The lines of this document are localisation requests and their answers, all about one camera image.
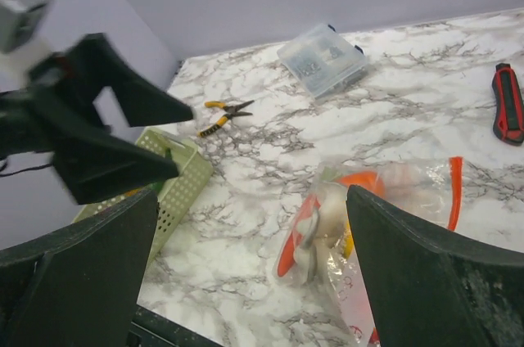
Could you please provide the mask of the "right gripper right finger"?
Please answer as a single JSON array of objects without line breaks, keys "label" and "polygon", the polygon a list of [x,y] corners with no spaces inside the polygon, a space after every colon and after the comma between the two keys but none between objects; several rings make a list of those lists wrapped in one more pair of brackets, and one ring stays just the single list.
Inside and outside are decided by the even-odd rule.
[{"label": "right gripper right finger", "polygon": [[354,233],[383,232],[361,268],[383,346],[521,346],[523,255],[349,189]]}]

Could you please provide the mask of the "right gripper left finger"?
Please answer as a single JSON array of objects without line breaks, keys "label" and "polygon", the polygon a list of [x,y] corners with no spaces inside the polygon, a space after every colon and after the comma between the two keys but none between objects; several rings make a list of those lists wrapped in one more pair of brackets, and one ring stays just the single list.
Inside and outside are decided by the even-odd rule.
[{"label": "right gripper left finger", "polygon": [[155,192],[1,252],[3,346],[124,346],[156,231]]}]

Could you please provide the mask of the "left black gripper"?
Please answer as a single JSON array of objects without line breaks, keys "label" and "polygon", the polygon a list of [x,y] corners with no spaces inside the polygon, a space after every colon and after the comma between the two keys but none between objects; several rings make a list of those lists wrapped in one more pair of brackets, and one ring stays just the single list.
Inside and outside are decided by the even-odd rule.
[{"label": "left black gripper", "polygon": [[77,52],[52,52],[15,68],[23,88],[1,93],[1,157],[53,152],[80,205],[179,176],[173,161],[106,133],[94,101],[109,87],[130,127],[187,122],[193,110],[135,72],[105,34]]}]

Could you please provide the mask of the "clear zip top bag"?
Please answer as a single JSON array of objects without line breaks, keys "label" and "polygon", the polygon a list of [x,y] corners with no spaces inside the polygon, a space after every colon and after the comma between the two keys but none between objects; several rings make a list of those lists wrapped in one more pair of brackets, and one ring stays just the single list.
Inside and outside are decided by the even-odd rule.
[{"label": "clear zip top bag", "polygon": [[[317,187],[322,183],[335,183],[338,178],[347,174],[371,170],[376,172],[385,183],[384,198],[357,185],[348,187],[347,191],[361,187],[396,209],[418,216],[438,227],[454,231],[458,225],[463,202],[464,169],[465,162],[461,156],[436,160],[389,161],[367,166],[323,162],[314,175],[306,197],[309,194],[316,195]],[[277,258],[273,269],[274,276],[284,285],[311,287],[314,294],[340,315],[341,322],[349,333],[350,345],[378,346],[379,336],[360,262],[364,257],[364,247],[382,243],[384,234],[381,231],[355,234],[350,216],[353,211],[362,210],[363,207],[348,205],[346,194],[346,208],[355,245],[342,268],[330,272],[327,278],[316,277],[311,282],[302,283],[298,280],[296,263],[285,277],[278,277]]]}]

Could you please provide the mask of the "white toy vegetable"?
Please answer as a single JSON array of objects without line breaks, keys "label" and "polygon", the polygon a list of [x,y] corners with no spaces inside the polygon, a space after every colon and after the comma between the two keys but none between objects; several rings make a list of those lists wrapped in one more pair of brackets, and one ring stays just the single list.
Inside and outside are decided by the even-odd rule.
[{"label": "white toy vegetable", "polygon": [[322,183],[316,195],[320,206],[312,216],[297,224],[303,235],[294,250],[298,280],[302,283],[316,277],[327,278],[330,272],[346,264],[343,236],[349,227],[346,208],[347,187],[340,183]]}]

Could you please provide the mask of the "small orange toy pumpkin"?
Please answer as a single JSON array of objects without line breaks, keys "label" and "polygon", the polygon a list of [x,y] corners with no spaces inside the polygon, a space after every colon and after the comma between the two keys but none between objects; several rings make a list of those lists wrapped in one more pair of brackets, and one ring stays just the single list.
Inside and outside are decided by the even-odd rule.
[{"label": "small orange toy pumpkin", "polygon": [[338,178],[336,183],[340,183],[345,187],[352,185],[361,186],[380,198],[384,198],[386,195],[385,183],[376,172],[371,170],[347,174]]}]

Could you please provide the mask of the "orange toy carrot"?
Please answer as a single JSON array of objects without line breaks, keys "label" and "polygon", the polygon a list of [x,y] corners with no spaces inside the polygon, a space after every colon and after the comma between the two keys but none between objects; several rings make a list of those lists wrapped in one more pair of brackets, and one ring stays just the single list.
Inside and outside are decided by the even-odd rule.
[{"label": "orange toy carrot", "polygon": [[297,224],[300,221],[311,217],[313,211],[317,210],[319,206],[320,204],[317,196],[315,194],[309,194],[299,208],[278,257],[276,267],[276,274],[278,277],[285,277],[295,265],[295,260],[293,258],[294,250],[303,238],[303,235],[297,230]]}]

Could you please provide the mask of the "yellow toy bell pepper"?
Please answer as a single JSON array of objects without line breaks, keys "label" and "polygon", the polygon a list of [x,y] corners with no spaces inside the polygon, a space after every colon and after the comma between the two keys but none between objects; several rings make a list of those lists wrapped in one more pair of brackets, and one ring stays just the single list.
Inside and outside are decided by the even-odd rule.
[{"label": "yellow toy bell pepper", "polygon": [[342,240],[342,243],[343,243],[343,257],[345,259],[348,259],[354,249],[354,240],[353,240],[353,235],[352,235],[352,232],[350,230],[350,227],[348,227],[345,232],[344,232],[344,236],[343,236],[343,240]]}]

